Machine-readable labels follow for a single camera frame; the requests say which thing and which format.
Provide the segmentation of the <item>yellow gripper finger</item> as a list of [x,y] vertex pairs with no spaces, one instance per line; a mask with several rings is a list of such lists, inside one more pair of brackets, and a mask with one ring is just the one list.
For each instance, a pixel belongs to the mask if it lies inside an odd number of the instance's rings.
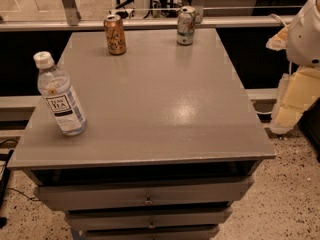
[[270,130],[286,134],[299,122],[303,113],[320,98],[320,69],[299,66],[292,75],[284,74],[277,90],[271,114]]
[[269,38],[266,47],[271,50],[280,51],[286,49],[288,28],[283,27],[277,34]]

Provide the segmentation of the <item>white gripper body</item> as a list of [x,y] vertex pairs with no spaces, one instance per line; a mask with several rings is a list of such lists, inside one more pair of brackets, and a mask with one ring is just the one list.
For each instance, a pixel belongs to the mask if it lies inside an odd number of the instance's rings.
[[320,66],[319,0],[308,0],[288,28],[287,59],[299,66]]

